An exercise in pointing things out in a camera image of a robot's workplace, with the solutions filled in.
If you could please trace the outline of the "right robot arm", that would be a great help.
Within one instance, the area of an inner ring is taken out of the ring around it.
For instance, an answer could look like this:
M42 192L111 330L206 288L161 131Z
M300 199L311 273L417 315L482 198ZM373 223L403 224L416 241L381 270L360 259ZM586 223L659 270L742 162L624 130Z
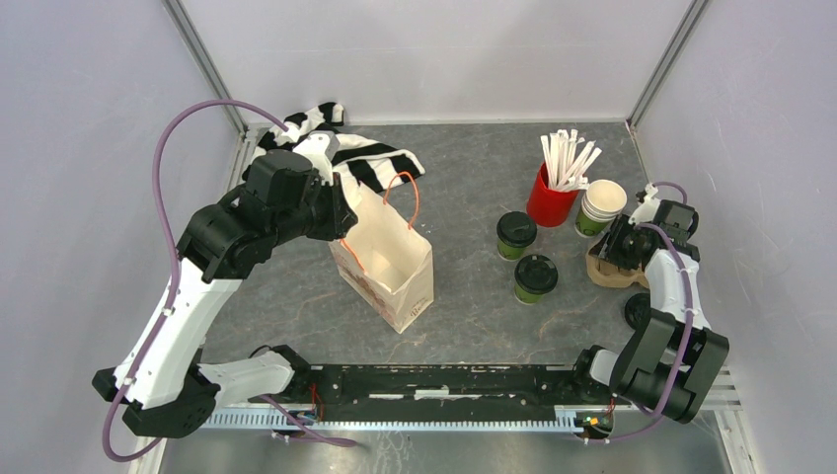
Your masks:
M596 284L643 282L648 291L625 305L634 333L619 353L600 346L581 352L570 377L577 400L594 403L610 390L654 417L686 424L698 413L729 351L700 304L700 253L689 241L698 226L694 207L645 196L589 249Z

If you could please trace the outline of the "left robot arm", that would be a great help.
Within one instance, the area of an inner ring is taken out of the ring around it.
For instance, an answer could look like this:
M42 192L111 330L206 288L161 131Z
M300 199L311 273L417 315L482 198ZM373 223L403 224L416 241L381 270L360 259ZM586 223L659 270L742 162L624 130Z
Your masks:
M94 388L124 407L134 435L161 438L190 435L217 409L262 395L302 400L310 376L286 350L208 364L197 360L198 349L231 295L276 247L299 237L337 241L356 221L339 173L287 150L258 157L242 184L192 216L176 247L179 274L156 315L120 365L95 374Z

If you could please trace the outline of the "paper takeout bag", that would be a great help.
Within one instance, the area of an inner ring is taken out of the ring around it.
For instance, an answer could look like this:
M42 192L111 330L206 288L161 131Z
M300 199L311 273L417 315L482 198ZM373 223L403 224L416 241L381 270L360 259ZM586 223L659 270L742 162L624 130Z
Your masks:
M406 219L390 203L398 179L406 177L416 203ZM358 217L346 236L329 244L340 276L397 333L403 333L434 301L430 242L419 235L421 194L407 172L396 175L379 196L357 181L343 184L349 208Z

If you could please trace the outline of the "green paper coffee cup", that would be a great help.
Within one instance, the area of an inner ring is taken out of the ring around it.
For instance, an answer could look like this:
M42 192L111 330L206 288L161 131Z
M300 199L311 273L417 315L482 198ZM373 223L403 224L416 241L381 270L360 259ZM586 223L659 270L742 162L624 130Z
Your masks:
M497 238L497 252L507 261L519 260L524 252L532 245L532 241L526 240L508 240L502 237Z

